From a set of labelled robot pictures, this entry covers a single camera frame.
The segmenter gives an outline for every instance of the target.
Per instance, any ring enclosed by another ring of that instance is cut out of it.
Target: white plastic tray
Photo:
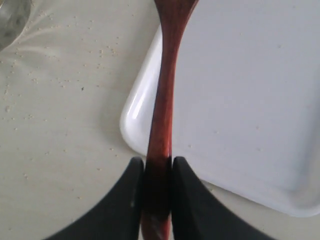
[[[173,156],[198,176],[296,217],[320,213],[320,2],[201,0],[174,89]],[[123,109],[145,155],[162,54],[158,30]]]

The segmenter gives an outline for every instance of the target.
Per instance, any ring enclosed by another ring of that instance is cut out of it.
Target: reddish-brown wooden handle
[[[172,116],[176,61],[186,24],[198,0],[155,0],[162,28],[162,59],[143,179],[141,229],[145,240],[170,233]]]

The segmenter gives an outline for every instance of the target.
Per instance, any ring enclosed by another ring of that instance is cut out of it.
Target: white countertop
[[[159,26],[158,14],[152,0],[108,0],[104,11],[112,22],[106,25],[105,42],[114,46],[117,55],[103,59],[109,72],[104,82],[99,83],[100,94],[105,96],[105,100],[99,103],[100,112],[92,111],[100,115],[100,121],[84,127],[84,131],[101,133],[102,145],[98,149],[101,153],[90,158],[90,151],[98,150],[84,149],[81,142],[78,143],[78,151],[77,148],[66,149],[56,155],[61,158],[56,161],[40,161],[30,155],[20,158],[16,154],[9,156],[17,161],[6,161],[2,160],[4,155],[0,153],[0,240],[43,239],[60,230],[96,204],[120,177],[130,158],[136,155],[122,139],[119,119]],[[91,85],[83,83],[88,94],[92,94],[93,83],[98,84],[94,79]],[[18,137],[20,141],[28,141],[22,133]],[[17,139],[9,137],[6,142]],[[75,156],[78,155],[79,161],[76,161]],[[232,211],[278,240],[320,239],[320,216],[289,217],[217,187],[210,188]]]

